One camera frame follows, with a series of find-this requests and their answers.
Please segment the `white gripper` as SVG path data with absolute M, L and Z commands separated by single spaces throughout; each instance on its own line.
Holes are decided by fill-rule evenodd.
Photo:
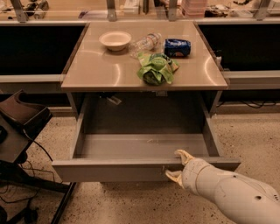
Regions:
M 216 186 L 228 172 L 214 167 L 201 158 L 193 159 L 193 156 L 185 150 L 175 150 L 174 154 L 180 156 L 181 164 L 185 168 L 183 171 L 166 170 L 165 175 L 195 195 L 214 196 Z

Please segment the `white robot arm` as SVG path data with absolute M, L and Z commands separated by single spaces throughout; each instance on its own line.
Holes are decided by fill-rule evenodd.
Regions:
M 216 168 L 185 150 L 175 154 L 184 168 L 165 175 L 183 189 L 214 203 L 236 224 L 280 224 L 279 194 L 272 186 Z

